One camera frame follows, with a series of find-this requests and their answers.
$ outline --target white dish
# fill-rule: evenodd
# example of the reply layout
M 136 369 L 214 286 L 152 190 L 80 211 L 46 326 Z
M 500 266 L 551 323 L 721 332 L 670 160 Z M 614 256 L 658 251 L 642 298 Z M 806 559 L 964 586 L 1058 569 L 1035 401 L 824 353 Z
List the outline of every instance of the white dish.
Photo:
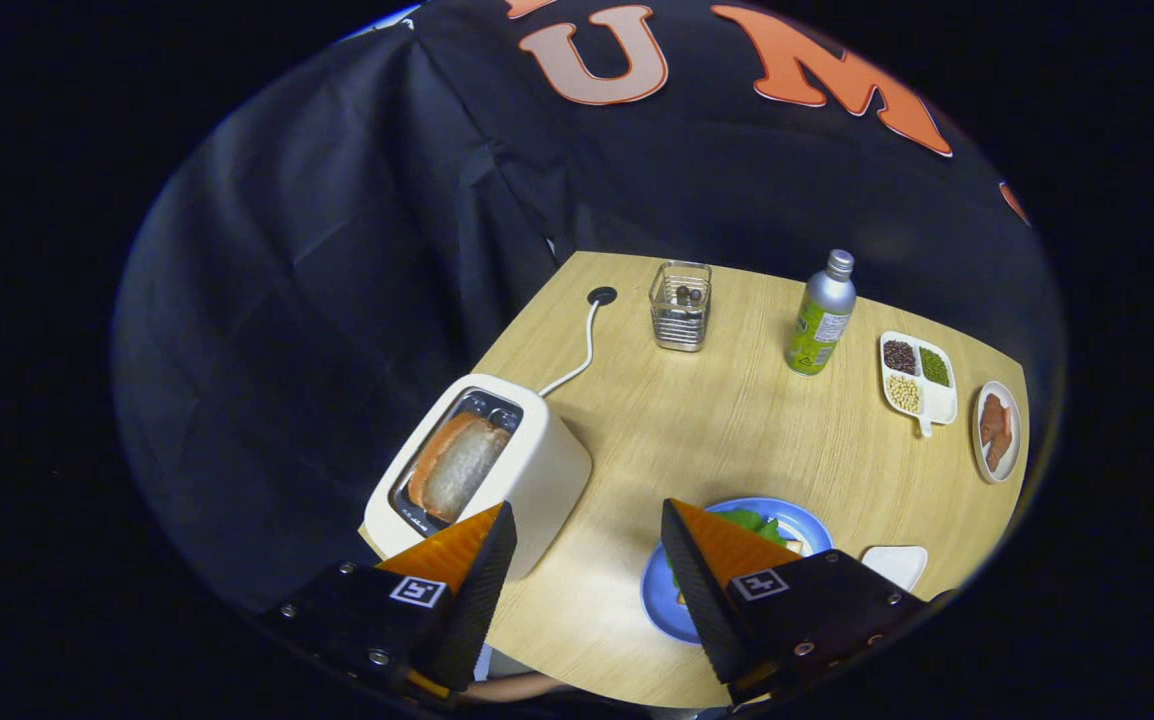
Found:
M 928 552 L 916 543 L 898 547 L 871 547 L 861 556 L 861 564 L 883 575 L 889 583 L 911 592 L 928 567 Z
M 906 345 L 911 346 L 911 351 L 915 354 L 914 375 L 902 373 L 901 370 L 894 370 L 884 363 L 885 342 L 905 342 Z M 942 357 L 942 360 L 946 363 L 946 375 L 947 381 L 951 382 L 951 387 L 944 387 L 942 383 L 934 383 L 932 381 L 929 381 L 929 378 L 924 377 L 924 359 L 920 355 L 920 347 L 932 351 L 935 354 Z M 893 402 L 892 391 L 889 391 L 887 389 L 887 378 L 892 377 L 892 375 L 914 381 L 916 387 L 919 387 L 919 413 L 911 413 L 909 410 L 898 407 L 897 402 Z M 919 432 L 920 434 L 923 434 L 924 437 L 932 437 L 932 423 L 949 425 L 956 420 L 958 414 L 960 414 L 960 397 L 958 397 L 958 392 L 956 391 L 956 367 L 951 363 L 951 357 L 946 354 L 946 351 L 942 350 L 942 347 L 932 345 L 930 342 L 923 342 L 917 337 L 911 337 L 908 333 L 900 333 L 897 331 L 886 331 L 881 333 L 879 384 L 884 389 L 884 398 L 887 398 L 887 405 L 891 405 L 892 410 L 898 411 L 898 413 L 911 415 L 912 418 L 919 420 Z
M 998 396 L 999 405 L 1012 410 L 1012 413 L 1007 413 L 1007 423 L 1012 425 L 1012 445 L 1007 447 L 994 472 L 986 464 L 986 455 L 992 443 L 987 443 L 986 447 L 981 445 L 981 410 L 986 406 L 988 395 Z M 1012 473 L 1012 468 L 1017 465 L 1017 456 L 1021 452 L 1021 411 L 1017 407 L 1017 402 L 1013 400 L 1012 393 L 1007 391 L 1005 384 L 998 381 L 984 383 L 979 389 L 973 407 L 973 452 L 976 455 L 977 468 L 981 470 L 981 477 L 988 483 L 1002 483 L 1003 480 L 1007 480 L 1007 474 Z

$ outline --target bottle cap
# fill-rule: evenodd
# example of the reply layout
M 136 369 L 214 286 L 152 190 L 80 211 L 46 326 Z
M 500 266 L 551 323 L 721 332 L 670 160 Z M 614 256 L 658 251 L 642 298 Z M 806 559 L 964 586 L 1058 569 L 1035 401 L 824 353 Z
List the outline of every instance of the bottle cap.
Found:
M 832 250 L 830 252 L 830 258 L 825 263 L 825 273 L 830 277 L 837 279 L 838 282 L 846 282 L 848 275 L 852 275 L 852 254 L 847 250 Z

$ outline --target blue plate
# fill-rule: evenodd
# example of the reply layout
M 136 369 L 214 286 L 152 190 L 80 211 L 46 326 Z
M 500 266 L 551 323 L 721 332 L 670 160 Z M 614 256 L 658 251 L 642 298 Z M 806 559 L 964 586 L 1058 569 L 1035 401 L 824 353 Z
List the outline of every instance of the blue plate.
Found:
M 820 520 L 814 515 L 795 503 L 777 500 L 773 497 L 742 497 L 718 502 L 706 507 L 711 512 L 725 510 L 750 510 L 763 515 L 764 518 L 777 519 L 778 532 L 782 538 L 797 539 L 804 543 L 804 555 L 816 555 L 818 552 L 830 550 L 834 547 L 830 541 L 830 533 Z M 692 624 L 692 618 L 688 616 L 687 607 L 676 602 L 679 590 L 674 587 L 670 578 L 670 569 L 665 564 L 665 549 L 658 543 L 653 555 L 649 557 L 649 565 L 644 569 L 644 579 L 640 580 L 640 600 L 644 602 L 644 612 L 649 620 L 658 627 L 661 632 L 669 635 L 677 642 L 700 644 L 697 639 L 697 628 Z

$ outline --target bottle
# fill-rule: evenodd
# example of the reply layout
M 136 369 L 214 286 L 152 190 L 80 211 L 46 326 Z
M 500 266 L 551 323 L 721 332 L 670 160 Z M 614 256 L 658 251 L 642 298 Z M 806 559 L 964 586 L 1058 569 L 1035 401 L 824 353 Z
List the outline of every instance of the bottle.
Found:
M 844 336 L 852 306 L 857 303 L 857 288 L 850 280 L 852 265 L 848 252 L 832 250 L 825 269 L 804 287 L 804 301 L 786 352 L 786 361 L 795 373 L 807 377 L 820 373 Z

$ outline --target toaster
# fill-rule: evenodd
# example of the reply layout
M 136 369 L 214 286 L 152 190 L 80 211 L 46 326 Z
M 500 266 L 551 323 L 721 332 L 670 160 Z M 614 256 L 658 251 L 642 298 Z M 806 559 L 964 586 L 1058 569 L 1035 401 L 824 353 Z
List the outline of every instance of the toaster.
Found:
M 385 560 L 448 527 L 413 502 L 409 480 L 430 437 L 462 413 L 484 418 L 509 438 L 452 522 L 508 501 L 517 543 L 507 579 L 517 580 L 532 571 L 577 505 L 591 457 L 540 395 L 493 375 L 466 375 L 440 396 L 373 488 L 359 534 Z

